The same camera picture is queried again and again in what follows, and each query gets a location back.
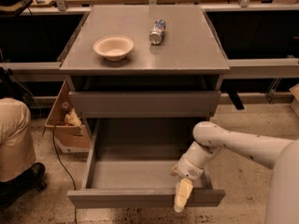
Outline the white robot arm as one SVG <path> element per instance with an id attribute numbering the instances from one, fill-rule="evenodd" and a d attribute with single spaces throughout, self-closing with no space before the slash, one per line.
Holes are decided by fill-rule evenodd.
<path id="1" fill-rule="evenodd" d="M 173 167 L 180 178 L 174 210 L 181 212 L 204 167 L 222 148 L 273 171 L 264 224 L 299 224 L 299 140 L 236 133 L 209 122 L 196 124 L 193 142 Z"/>

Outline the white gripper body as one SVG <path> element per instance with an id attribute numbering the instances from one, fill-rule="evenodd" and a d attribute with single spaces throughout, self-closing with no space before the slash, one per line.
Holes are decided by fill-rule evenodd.
<path id="1" fill-rule="evenodd" d="M 183 154 L 178 161 L 177 172 L 180 178 L 188 178 L 191 181 L 195 181 L 201 177 L 204 173 L 204 169 L 192 164 L 187 156 Z"/>

